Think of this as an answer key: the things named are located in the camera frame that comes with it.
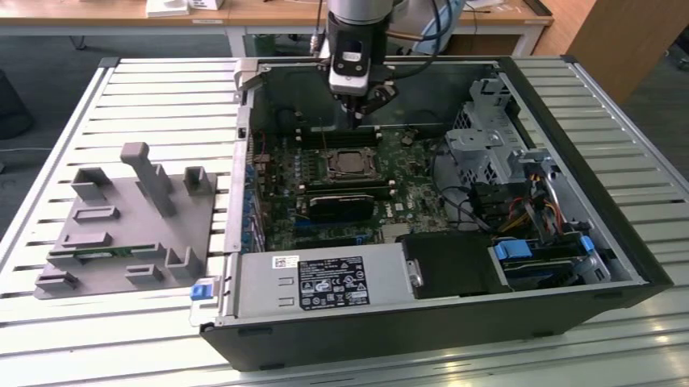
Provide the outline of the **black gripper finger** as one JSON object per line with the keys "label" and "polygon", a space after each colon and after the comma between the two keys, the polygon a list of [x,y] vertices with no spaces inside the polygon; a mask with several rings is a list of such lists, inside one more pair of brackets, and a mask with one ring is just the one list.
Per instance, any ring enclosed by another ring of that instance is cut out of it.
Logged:
{"label": "black gripper finger", "polygon": [[356,129],[366,116],[375,113],[398,96],[395,81],[384,81],[375,84],[363,97],[354,99],[352,105],[352,129]]}

